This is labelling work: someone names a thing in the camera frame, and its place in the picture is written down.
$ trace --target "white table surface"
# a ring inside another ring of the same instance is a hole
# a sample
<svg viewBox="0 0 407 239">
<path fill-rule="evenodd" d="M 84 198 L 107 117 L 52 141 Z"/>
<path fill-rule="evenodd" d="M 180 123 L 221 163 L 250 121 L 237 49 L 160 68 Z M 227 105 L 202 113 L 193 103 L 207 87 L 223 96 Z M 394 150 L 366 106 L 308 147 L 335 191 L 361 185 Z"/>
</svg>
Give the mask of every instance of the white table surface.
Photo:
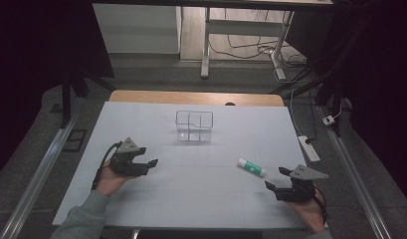
<svg viewBox="0 0 407 239">
<path fill-rule="evenodd" d="M 177 140 L 177 111 L 213 112 L 210 142 Z M 53 224 L 61 224 L 90 194 L 107 149 L 127 137 L 158 158 L 146 176 L 127 182 L 111 197 L 108 226 L 195 229 L 305 228 L 276 200 L 264 180 L 290 186 L 278 167 L 305 165 L 285 107 L 224 107 L 105 103 L 89 144 Z M 237 166 L 242 157 L 267 170 L 265 178 Z"/>
</svg>

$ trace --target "glue stick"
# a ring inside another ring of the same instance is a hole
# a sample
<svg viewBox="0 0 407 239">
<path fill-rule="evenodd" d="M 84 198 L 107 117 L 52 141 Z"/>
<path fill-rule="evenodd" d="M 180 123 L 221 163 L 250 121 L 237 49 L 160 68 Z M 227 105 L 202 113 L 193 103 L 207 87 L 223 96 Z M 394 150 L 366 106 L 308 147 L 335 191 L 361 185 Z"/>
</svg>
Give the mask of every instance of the glue stick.
<svg viewBox="0 0 407 239">
<path fill-rule="evenodd" d="M 251 161 L 248 161 L 246 159 L 240 158 L 238 160 L 238 165 L 243 167 L 244 169 L 253 172 L 256 175 L 259 175 L 261 177 L 264 177 L 266 174 L 266 170 L 261 168 L 260 166 L 254 164 Z"/>
</svg>

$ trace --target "human hand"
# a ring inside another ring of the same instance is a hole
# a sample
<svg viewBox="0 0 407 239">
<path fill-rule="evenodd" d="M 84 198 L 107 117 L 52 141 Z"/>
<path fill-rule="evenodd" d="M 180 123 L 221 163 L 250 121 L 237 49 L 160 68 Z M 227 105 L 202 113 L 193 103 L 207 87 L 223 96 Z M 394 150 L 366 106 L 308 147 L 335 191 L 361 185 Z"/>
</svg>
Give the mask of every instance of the human hand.
<svg viewBox="0 0 407 239">
<path fill-rule="evenodd" d="M 110 160 L 103 165 L 100 181 L 98 182 L 96 191 L 101 192 L 106 196 L 111 196 L 116 193 L 127 181 L 136 178 L 135 176 L 125 177 L 115 174 L 109 167 Z"/>
<path fill-rule="evenodd" d="M 315 190 L 315 197 L 324 205 L 324 198 L 317 189 Z M 326 230 L 320 206 L 313 199 L 303 203 L 287 202 L 287 204 L 294 209 L 310 232 L 317 233 Z"/>
</svg>

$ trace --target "gray sleeve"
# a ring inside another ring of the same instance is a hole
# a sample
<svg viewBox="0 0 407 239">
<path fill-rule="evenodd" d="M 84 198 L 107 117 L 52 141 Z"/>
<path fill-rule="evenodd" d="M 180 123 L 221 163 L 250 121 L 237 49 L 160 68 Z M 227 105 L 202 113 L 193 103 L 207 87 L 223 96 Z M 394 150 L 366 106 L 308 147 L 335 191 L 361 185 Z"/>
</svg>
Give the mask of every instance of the gray sleeve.
<svg viewBox="0 0 407 239">
<path fill-rule="evenodd" d="M 311 236 L 306 237 L 306 239 L 332 239 L 332 235 L 330 235 L 329 230 L 325 230 L 312 234 Z"/>
<path fill-rule="evenodd" d="M 52 239 L 76 239 L 101 237 L 106 222 L 106 207 L 109 197 L 92 191 L 85 203 L 70 210 L 67 219 L 52 235 Z"/>
</svg>

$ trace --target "transparent box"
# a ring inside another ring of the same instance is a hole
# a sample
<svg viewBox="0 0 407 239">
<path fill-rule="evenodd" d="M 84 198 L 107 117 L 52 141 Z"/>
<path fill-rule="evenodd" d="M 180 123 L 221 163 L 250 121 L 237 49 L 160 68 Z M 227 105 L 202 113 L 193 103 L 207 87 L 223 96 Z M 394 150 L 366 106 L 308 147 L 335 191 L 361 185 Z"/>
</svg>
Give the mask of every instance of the transparent box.
<svg viewBox="0 0 407 239">
<path fill-rule="evenodd" d="M 213 113 L 179 111 L 175 120 L 178 140 L 210 141 L 213 127 Z"/>
</svg>

